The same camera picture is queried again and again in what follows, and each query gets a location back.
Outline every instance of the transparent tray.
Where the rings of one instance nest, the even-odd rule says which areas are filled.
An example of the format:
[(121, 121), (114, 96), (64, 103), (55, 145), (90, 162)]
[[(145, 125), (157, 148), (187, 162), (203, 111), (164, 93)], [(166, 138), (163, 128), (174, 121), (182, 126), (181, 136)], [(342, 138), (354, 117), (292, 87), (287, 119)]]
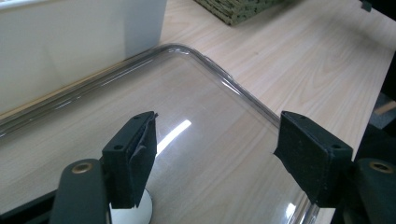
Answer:
[(63, 168), (101, 157), (153, 110), (151, 223), (311, 223), (311, 205), (273, 155), (278, 117), (194, 49), (165, 45), (0, 120), (0, 213), (57, 188)]

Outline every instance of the wooden table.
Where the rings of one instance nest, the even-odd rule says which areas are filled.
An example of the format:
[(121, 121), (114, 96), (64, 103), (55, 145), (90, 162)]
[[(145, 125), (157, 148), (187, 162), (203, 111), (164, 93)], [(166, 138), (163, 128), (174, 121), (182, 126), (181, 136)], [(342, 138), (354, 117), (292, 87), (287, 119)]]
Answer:
[(229, 27), (193, 1), (168, 0), (164, 43), (198, 49), (278, 115), (304, 114), (357, 149), (396, 50), (396, 21), (358, 0), (297, 0)]

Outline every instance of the white container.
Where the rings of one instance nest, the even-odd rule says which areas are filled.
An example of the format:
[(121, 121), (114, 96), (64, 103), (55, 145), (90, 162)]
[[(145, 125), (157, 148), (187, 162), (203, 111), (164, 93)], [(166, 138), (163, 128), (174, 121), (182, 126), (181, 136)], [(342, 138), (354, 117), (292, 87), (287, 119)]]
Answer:
[(0, 115), (156, 46), (165, 5), (0, 0)]

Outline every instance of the wicker basket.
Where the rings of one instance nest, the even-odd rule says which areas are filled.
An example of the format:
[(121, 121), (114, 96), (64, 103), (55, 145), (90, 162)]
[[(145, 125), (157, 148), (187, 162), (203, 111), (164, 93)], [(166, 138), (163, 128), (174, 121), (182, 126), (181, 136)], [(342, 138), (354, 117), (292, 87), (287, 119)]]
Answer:
[(229, 25), (236, 25), (283, 0), (195, 0)]

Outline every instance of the white disc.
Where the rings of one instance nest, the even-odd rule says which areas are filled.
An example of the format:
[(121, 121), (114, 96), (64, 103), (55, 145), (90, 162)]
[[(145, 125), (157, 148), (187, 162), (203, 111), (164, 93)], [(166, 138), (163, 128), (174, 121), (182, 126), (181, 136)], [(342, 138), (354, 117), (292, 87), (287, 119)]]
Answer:
[(111, 209), (113, 224), (149, 224), (152, 215), (152, 201), (145, 189), (138, 208)]

